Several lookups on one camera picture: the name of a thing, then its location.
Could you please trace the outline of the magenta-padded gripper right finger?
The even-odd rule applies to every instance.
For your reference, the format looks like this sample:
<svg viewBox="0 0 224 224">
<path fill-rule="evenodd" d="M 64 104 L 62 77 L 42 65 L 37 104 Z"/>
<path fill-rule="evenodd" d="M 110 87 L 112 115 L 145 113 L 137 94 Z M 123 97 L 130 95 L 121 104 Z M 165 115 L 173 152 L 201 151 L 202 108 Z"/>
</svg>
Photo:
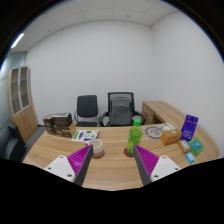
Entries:
<svg viewBox="0 0 224 224">
<path fill-rule="evenodd" d="M 137 145 L 133 148 L 133 155 L 144 185 L 148 185 L 180 170 L 180 167 L 168 156 L 163 155 L 159 157 Z"/>
</svg>

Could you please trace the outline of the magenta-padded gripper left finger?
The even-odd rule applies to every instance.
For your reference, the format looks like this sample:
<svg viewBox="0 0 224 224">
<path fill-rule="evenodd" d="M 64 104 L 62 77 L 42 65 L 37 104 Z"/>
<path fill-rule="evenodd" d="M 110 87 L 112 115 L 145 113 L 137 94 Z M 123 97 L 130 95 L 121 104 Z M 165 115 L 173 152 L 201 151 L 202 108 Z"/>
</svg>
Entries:
<svg viewBox="0 0 224 224">
<path fill-rule="evenodd" d="M 82 186 L 92 156 L 93 146 L 85 146 L 69 156 L 58 156 L 45 171 Z"/>
</svg>

